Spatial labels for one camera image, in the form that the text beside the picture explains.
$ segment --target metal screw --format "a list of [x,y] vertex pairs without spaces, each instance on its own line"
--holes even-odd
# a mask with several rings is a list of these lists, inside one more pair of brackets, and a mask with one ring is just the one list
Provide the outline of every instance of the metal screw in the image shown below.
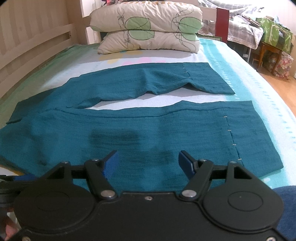
[[31,239],[28,236],[22,237],[22,241],[31,241]]
[[153,197],[151,197],[151,196],[145,197],[145,200],[148,200],[148,201],[151,201],[152,199],[153,199]]
[[104,190],[104,191],[101,191],[101,196],[111,198],[115,196],[115,192],[112,190]]
[[193,190],[184,190],[183,192],[182,192],[182,195],[184,196],[184,197],[195,197],[196,195],[197,195],[197,193],[196,193],[196,191],[193,191]]

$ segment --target red panel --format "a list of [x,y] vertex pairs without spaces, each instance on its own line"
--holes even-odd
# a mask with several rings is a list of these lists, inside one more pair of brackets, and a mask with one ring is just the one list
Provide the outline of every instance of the red panel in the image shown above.
[[222,37],[222,42],[227,43],[229,25],[229,10],[217,8],[217,21],[215,36]]

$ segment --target bed post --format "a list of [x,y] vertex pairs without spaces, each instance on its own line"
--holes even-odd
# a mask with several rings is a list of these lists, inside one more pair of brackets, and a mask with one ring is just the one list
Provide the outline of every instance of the bed post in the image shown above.
[[229,26],[229,10],[217,8],[217,21],[215,36],[222,37],[222,42],[227,43]]
[[69,22],[75,24],[79,44],[87,45],[87,33],[83,22],[81,0],[66,0]]

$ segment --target green bag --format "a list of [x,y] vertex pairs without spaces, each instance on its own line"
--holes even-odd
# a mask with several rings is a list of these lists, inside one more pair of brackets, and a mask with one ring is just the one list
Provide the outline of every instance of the green bag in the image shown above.
[[290,53],[293,33],[268,18],[257,18],[256,21],[263,28],[263,42]]

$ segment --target bed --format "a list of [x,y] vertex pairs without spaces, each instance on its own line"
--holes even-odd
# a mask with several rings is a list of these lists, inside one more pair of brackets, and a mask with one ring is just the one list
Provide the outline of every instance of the bed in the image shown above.
[[[222,37],[222,42],[200,39],[198,54],[178,51],[176,57],[175,50],[136,50],[98,55],[97,44],[87,45],[86,28],[90,18],[82,16],[80,1],[49,4],[48,1],[27,0],[20,6],[17,1],[8,0],[0,8],[1,23],[4,23],[0,29],[0,41],[3,41],[0,42],[0,128],[5,126],[19,101],[62,86],[81,74],[140,63],[207,62],[235,95],[213,95],[180,88],[158,96],[146,93],[136,99],[100,102],[90,109],[162,107],[181,100],[195,103],[252,100],[284,165],[283,169],[261,177],[262,181],[271,188],[295,185],[295,116],[275,90],[224,43],[227,41],[225,24],[220,18],[225,16],[225,11],[211,8],[202,8],[202,11],[204,19],[217,21],[216,35]],[[20,173],[2,167],[1,174]]]

